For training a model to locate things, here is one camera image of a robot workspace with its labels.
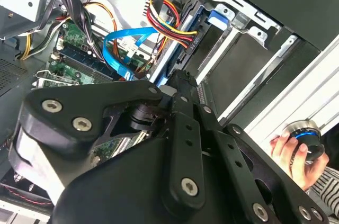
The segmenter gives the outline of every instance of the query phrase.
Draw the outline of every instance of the wire bundle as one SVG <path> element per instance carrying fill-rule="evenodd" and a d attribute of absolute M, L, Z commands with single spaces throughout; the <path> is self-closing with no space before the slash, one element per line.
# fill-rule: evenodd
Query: wire bundle
<path fill-rule="evenodd" d="M 21 56 L 21 60 L 24 60 L 24 59 L 27 59 L 28 55 L 29 55 L 29 52 L 30 52 L 30 49 L 31 49 L 31 35 L 28 34 L 26 36 L 27 38 L 27 41 L 26 41 L 26 48 L 25 48 L 25 51 L 24 53 L 22 54 Z"/>
<path fill-rule="evenodd" d="M 82 2 L 80 0 L 62 0 L 62 2 L 76 26 L 86 35 L 88 45 L 93 50 L 94 54 L 98 59 L 104 60 L 99 46 L 93 39 L 91 16 Z"/>
<path fill-rule="evenodd" d="M 157 30 L 157 32 L 161 33 L 162 35 L 166 37 L 164 40 L 162 40 L 162 43 L 160 45 L 158 52 L 160 52 L 164 48 L 164 45 L 167 42 L 167 39 L 177 41 L 184 48 L 188 48 L 190 42 L 193 41 L 197 32 L 196 31 L 183 32 L 183 31 L 177 30 L 176 28 L 180 24 L 180 16 L 172 3 L 170 3 L 167 0 L 164 0 L 164 3 L 174 14 L 174 18 L 175 18 L 174 27 L 167 24 L 164 20 L 160 18 L 159 14 L 156 12 L 156 10 L 153 7 L 152 0 L 150 1 L 149 9 L 147 10 L 147 19 L 149 23 L 152 25 L 152 27 L 154 27 L 154 29 Z"/>

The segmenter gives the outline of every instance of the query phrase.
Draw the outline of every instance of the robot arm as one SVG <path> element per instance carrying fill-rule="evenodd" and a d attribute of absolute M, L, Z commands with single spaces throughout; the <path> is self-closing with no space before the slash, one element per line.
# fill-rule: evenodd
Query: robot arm
<path fill-rule="evenodd" d="M 220 126 L 196 86 L 177 70 L 162 91 L 147 81 L 33 91 L 10 162 L 48 192 L 56 224 L 328 223 L 240 127 Z M 140 130 L 151 137 L 91 168 L 95 144 Z"/>

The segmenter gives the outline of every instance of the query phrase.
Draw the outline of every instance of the silver screw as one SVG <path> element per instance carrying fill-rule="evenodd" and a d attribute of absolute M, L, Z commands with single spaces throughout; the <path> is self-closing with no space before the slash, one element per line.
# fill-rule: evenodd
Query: silver screw
<path fill-rule="evenodd" d="M 189 179 L 189 178 L 182 179 L 181 188 L 189 196 L 196 196 L 198 194 L 198 186 L 192 179 Z"/>
<path fill-rule="evenodd" d="M 261 219 L 262 221 L 267 222 L 269 220 L 269 215 L 267 214 L 265 208 L 263 208 L 261 204 L 254 203 L 253 211 L 255 215 L 257 215 L 257 217 Z"/>
<path fill-rule="evenodd" d="M 63 109 L 63 105 L 55 100 L 45 100 L 41 105 L 44 110 L 50 113 L 58 113 Z"/>
<path fill-rule="evenodd" d="M 204 106 L 203 109 L 204 109 L 207 113 L 212 113 L 212 110 L 211 110 L 208 106 Z"/>
<path fill-rule="evenodd" d="M 320 213 L 316 209 L 311 208 L 311 210 L 312 210 L 312 213 L 318 218 L 318 220 L 320 221 L 324 220 L 323 217 L 320 215 Z"/>
<path fill-rule="evenodd" d="M 233 126 L 233 130 L 235 133 L 241 134 L 241 131 L 237 127 Z"/>
<path fill-rule="evenodd" d="M 92 123 L 89 119 L 78 117 L 73 120 L 73 127 L 78 131 L 89 131 L 92 128 Z"/>
<path fill-rule="evenodd" d="M 148 90 L 149 90 L 151 93 L 158 93 L 157 90 L 155 90 L 155 89 L 152 88 L 152 87 L 150 87 Z"/>
<path fill-rule="evenodd" d="M 299 212 L 301 213 L 301 215 L 307 219 L 307 220 L 311 220 L 311 215 L 309 214 L 309 212 L 302 206 L 299 206 Z"/>

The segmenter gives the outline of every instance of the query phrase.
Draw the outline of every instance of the hand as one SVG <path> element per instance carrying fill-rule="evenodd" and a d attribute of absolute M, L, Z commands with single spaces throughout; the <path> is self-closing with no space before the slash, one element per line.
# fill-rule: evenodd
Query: hand
<path fill-rule="evenodd" d="M 296 138 L 288 140 L 289 136 L 287 134 L 272 140 L 269 155 L 299 187 L 306 191 L 315 184 L 324 172 L 329 161 L 328 155 L 324 153 L 313 163 L 306 164 L 308 148 L 305 144 L 301 144 L 291 165 L 292 155 L 298 140 Z"/>

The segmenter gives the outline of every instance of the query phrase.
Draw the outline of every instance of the finger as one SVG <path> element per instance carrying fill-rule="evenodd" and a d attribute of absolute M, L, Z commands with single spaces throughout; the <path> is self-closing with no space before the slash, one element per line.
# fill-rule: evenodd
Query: finger
<path fill-rule="evenodd" d="M 270 155 L 272 157 L 272 154 L 273 154 L 273 151 L 275 149 L 275 146 L 276 146 L 276 142 L 278 142 L 278 138 L 275 138 L 273 139 L 271 142 L 270 142 L 270 145 L 268 146 L 267 148 L 267 154 Z"/>
<path fill-rule="evenodd" d="M 305 161 L 307 156 L 308 147 L 305 144 L 299 146 L 298 151 L 296 152 L 295 158 L 292 164 L 292 177 L 293 180 L 303 188 L 306 181 L 305 177 Z"/>
<path fill-rule="evenodd" d="M 285 144 L 281 151 L 280 155 L 280 167 L 287 173 L 288 175 L 291 174 L 290 165 L 293 152 L 298 144 L 298 140 L 296 138 L 291 138 Z"/>
<path fill-rule="evenodd" d="M 319 158 L 313 161 L 311 165 L 311 169 L 307 174 L 307 178 L 309 179 L 310 183 L 313 185 L 319 177 L 323 174 L 324 169 L 329 162 L 329 157 L 326 153 L 323 153 Z"/>
<path fill-rule="evenodd" d="M 279 161 L 280 155 L 281 155 L 281 152 L 282 152 L 282 148 L 286 144 L 289 136 L 290 136 L 289 133 L 286 133 L 286 134 L 282 135 L 280 138 L 278 138 L 276 145 L 275 145 L 275 148 L 274 148 L 273 153 L 272 153 L 272 158 L 276 162 Z"/>

